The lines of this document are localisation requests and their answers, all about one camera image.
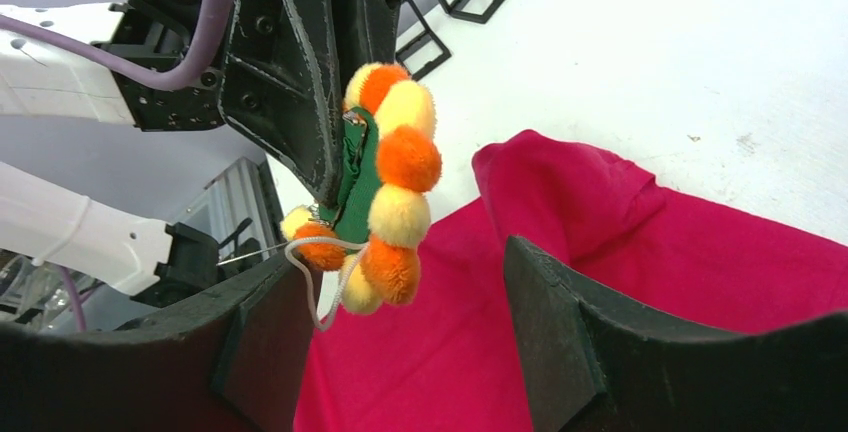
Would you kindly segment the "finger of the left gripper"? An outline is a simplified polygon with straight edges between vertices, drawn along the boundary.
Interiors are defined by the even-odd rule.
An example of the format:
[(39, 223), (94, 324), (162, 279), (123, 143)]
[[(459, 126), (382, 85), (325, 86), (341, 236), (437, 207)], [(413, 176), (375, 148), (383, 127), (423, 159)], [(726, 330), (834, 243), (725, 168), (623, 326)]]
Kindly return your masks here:
[(395, 61), (402, 0), (330, 0), (340, 85), (372, 62)]
[(329, 207), (343, 176), (339, 97), (330, 0), (235, 0), (220, 111)]

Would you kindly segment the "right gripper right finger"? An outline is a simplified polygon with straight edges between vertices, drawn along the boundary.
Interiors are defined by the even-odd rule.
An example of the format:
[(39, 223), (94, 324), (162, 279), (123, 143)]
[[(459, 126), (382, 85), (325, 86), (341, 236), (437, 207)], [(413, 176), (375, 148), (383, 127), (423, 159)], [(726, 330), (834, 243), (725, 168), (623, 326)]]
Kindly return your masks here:
[(521, 237), (504, 281), (537, 431), (843, 431), (847, 316), (764, 334), (687, 321)]

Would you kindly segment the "orange yellow pompom brooch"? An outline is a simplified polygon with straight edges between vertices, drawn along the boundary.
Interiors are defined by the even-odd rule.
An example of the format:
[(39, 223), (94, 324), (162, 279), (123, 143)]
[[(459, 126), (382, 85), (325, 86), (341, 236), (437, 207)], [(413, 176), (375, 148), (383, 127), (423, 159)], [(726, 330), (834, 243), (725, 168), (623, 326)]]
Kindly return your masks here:
[(342, 102), (342, 187), (334, 206), (292, 209), (281, 221), (285, 258), (301, 270), (314, 326), (339, 309), (369, 315), (407, 305), (418, 291), (418, 247), (431, 225), (426, 195), (438, 183), (430, 91), (397, 63), (359, 67)]

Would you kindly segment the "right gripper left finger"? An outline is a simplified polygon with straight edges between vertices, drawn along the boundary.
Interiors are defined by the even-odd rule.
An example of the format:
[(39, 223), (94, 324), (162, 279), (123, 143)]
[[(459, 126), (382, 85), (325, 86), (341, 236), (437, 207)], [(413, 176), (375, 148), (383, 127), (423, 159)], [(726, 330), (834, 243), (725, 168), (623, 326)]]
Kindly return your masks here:
[(277, 255), (114, 331), (1, 329), (5, 431), (289, 431), (313, 335)]

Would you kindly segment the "red t-shirt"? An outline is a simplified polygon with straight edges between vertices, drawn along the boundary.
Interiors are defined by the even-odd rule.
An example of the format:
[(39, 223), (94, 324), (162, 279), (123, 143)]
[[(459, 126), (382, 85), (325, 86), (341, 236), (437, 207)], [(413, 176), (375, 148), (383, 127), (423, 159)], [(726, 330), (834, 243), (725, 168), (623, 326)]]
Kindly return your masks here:
[(479, 197), (419, 249), (415, 302), (349, 314), (311, 346), (298, 431), (537, 431), (504, 281), (521, 237), (675, 317), (757, 335), (847, 316), (847, 250), (659, 186), (612, 152), (533, 131), (477, 152)]

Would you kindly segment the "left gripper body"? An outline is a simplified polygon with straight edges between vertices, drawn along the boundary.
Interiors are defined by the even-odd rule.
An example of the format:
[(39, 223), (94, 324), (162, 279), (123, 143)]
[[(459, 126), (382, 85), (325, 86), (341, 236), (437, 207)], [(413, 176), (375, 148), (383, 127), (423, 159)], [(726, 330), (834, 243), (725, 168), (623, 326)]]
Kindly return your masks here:
[[(154, 72), (179, 65), (194, 37), (201, 0), (125, 0), (109, 10), (122, 18), (112, 37), (94, 46)], [(188, 88), (158, 91), (113, 74), (135, 126), (145, 132), (202, 131), (224, 125), (217, 107), (223, 47)]]

